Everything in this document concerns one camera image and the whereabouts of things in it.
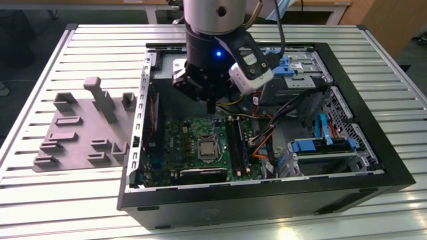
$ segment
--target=aluminum table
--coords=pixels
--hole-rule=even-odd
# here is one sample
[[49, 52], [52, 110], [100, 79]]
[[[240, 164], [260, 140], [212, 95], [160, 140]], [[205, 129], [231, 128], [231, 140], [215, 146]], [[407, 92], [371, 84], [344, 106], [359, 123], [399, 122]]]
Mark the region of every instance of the aluminum table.
[[[275, 25], [255, 25], [249, 31], [259, 42], [279, 42]], [[56, 110], [56, 94], [89, 98], [83, 89], [87, 76], [103, 79], [112, 97], [136, 92], [145, 43], [184, 42], [184, 28], [79, 25], [60, 38], [0, 149], [0, 239], [425, 239], [425, 97], [369, 31], [355, 26], [287, 25], [284, 32], [288, 42], [329, 44], [415, 185], [343, 213], [148, 232], [116, 210], [120, 167], [36, 173], [32, 162]]]

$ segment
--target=floor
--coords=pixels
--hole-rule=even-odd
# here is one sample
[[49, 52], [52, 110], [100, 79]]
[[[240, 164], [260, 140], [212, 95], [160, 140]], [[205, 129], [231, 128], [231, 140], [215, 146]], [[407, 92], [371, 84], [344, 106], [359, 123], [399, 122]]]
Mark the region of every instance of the floor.
[[[180, 13], [172, 13], [172, 19], [164, 12], [157, 13], [160, 24], [168, 24]], [[0, 81], [9, 88], [8, 96], [0, 96], [0, 146], [8, 135], [16, 117], [21, 111], [28, 95], [43, 72], [57, 41], [68, 23], [80, 24], [147, 24], [143, 11], [59, 11], [59, 19], [51, 20], [47, 11], [25, 11], [26, 18], [36, 32], [30, 48], [36, 56], [34, 63], [24, 69], [10, 69], [0, 63]], [[407, 75], [427, 94], [427, 46], [419, 46], [411, 41], [397, 58], [399, 64], [411, 65]]]

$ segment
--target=blue latch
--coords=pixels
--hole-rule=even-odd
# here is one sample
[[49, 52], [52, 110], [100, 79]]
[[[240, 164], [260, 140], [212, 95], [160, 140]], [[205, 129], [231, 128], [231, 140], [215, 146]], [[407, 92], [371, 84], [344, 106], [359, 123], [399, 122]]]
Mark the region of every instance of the blue latch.
[[299, 140], [291, 143], [293, 153], [297, 153], [299, 151], [307, 152], [307, 151], [315, 151], [315, 143], [312, 140]]
[[351, 150], [356, 150], [357, 145], [356, 145], [356, 141], [355, 141], [355, 139], [348, 138], [348, 139], [347, 139], [347, 141], [348, 141], [348, 144], [349, 144]]

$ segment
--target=black cable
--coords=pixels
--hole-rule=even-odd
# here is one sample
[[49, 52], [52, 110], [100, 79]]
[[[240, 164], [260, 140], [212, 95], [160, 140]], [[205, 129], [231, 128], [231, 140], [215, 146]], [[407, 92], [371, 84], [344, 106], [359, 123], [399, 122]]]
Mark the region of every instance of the black cable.
[[276, 21], [277, 21], [279, 34], [280, 34], [280, 43], [281, 43], [279, 56], [281, 58], [283, 54], [285, 53], [287, 42], [285, 42], [285, 34], [283, 32], [283, 27], [281, 27], [281, 19], [280, 19], [277, 0], [273, 0], [273, 3], [275, 3], [275, 17], [276, 17]]
[[296, 97], [293, 97], [279, 109], [279, 111], [275, 113], [275, 115], [272, 116], [267, 128], [260, 131], [260, 134], [257, 136], [253, 137], [253, 139], [251, 140], [251, 142], [256, 142], [261, 137], [265, 137], [276, 128], [277, 124], [279, 124], [279, 120], [283, 116], [285, 116], [289, 112], [292, 112], [297, 106], [300, 105], [300, 103], [303, 102], [304, 98], [313, 93], [317, 92], [323, 92], [329, 88], [329, 84], [323, 85], [320, 87], [312, 88], [312, 89], [307, 89], [304, 90]]

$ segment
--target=yellow wire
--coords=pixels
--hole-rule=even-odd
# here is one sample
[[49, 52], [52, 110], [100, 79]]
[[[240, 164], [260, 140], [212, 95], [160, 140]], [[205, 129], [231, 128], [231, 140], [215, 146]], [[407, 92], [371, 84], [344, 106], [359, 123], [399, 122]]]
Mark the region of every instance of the yellow wire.
[[239, 102], [243, 100], [244, 97], [245, 97], [245, 96], [241, 94], [241, 95], [240, 95], [240, 98], [237, 99], [237, 101], [228, 102], [228, 103], [221, 103], [221, 104], [216, 104], [216, 105], [217, 105], [217, 106], [221, 106], [221, 107], [235, 105], [236, 103], [239, 103]]

